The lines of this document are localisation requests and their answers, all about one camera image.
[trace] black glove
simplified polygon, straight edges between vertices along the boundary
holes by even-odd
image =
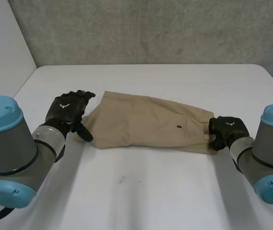
[[[95,97],[94,93],[81,90],[56,97],[43,125],[57,128],[65,138],[67,133],[71,131],[72,133],[77,132],[87,142],[92,141],[92,134],[83,126],[81,121],[88,101],[93,97]]]
[[[209,121],[209,134],[215,134],[215,140],[209,146],[215,151],[229,147],[239,138],[249,137],[249,132],[240,118],[219,116]]]

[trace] folded pants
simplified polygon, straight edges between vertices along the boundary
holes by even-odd
[[[98,148],[165,147],[214,154],[208,148],[212,112],[147,96],[105,92],[101,103],[83,124]]]

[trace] glove finger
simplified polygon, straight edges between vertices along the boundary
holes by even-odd
[[[222,150],[226,147],[226,145],[223,143],[220,139],[215,139],[213,142],[209,143],[209,147],[214,149],[215,151]]]
[[[87,141],[87,142],[91,142],[91,141],[93,141],[93,139],[94,139],[93,135],[92,135],[92,134],[88,131],[88,129],[85,128],[84,126],[83,126],[83,128],[82,128],[81,130],[78,130],[78,131],[77,131],[77,134],[78,134],[83,140],[85,140],[85,141]]]
[[[214,130],[214,123],[216,122],[216,118],[213,117],[209,120],[209,134],[215,134],[215,130]]]
[[[78,94],[80,97],[83,97],[83,98],[86,99],[86,100],[89,100],[89,99],[91,99],[91,98],[93,98],[93,97],[96,96],[96,95],[95,95],[94,93],[92,93],[92,92],[89,92],[89,91],[85,92],[85,91],[83,91],[83,90],[78,90],[78,91],[77,91],[77,94]]]

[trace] robotic hand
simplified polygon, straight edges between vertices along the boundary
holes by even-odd
[[[93,136],[81,123],[92,92],[70,92],[56,97],[45,123],[30,133],[17,102],[0,96],[0,219],[14,208],[28,206],[51,167],[64,154],[69,132],[87,142]]]
[[[228,147],[238,171],[266,203],[273,204],[273,104],[264,109],[254,140],[243,121],[235,117],[211,118],[209,144],[216,151]]]

